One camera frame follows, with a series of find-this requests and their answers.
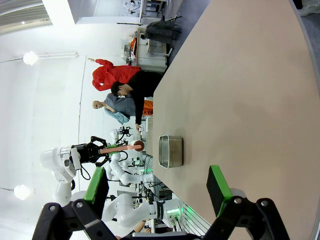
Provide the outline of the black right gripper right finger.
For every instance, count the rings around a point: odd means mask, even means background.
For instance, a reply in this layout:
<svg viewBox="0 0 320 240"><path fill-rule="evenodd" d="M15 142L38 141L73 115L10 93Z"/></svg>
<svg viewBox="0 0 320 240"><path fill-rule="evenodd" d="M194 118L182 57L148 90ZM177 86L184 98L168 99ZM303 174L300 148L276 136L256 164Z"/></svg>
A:
<svg viewBox="0 0 320 240"><path fill-rule="evenodd" d="M206 182L216 216L203 236L205 240L227 240L235 228L246 229L252 240L288 240L280 213L270 198L251 202L235 195L218 165L211 165Z"/></svg>

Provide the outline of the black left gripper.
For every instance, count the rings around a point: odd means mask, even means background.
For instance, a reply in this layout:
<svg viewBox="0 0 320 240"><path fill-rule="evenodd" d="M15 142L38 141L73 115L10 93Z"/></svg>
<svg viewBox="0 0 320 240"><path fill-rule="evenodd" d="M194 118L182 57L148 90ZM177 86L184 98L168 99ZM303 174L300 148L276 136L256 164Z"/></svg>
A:
<svg viewBox="0 0 320 240"><path fill-rule="evenodd" d="M102 156L100 149L121 147L123 143L108 143L105 139L91 136L89 143L74 145L74 148L80 155L80 163L95 163L96 167L102 167L105 163L111 160L113 155L118 154L118 151L109 152L105 155L103 161L98 162L98 159Z"/></svg>

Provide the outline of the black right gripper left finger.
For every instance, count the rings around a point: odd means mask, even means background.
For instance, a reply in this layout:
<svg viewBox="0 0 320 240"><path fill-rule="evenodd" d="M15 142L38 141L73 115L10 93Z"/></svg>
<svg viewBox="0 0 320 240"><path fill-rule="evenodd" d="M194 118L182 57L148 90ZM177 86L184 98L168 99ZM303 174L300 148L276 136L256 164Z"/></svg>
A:
<svg viewBox="0 0 320 240"><path fill-rule="evenodd" d="M115 240L115 235L102 221L109 191L106 170L97 167L84 197L61 206L46 203L39 215L33 240L69 240L73 232L84 231L90 240Z"/></svg>

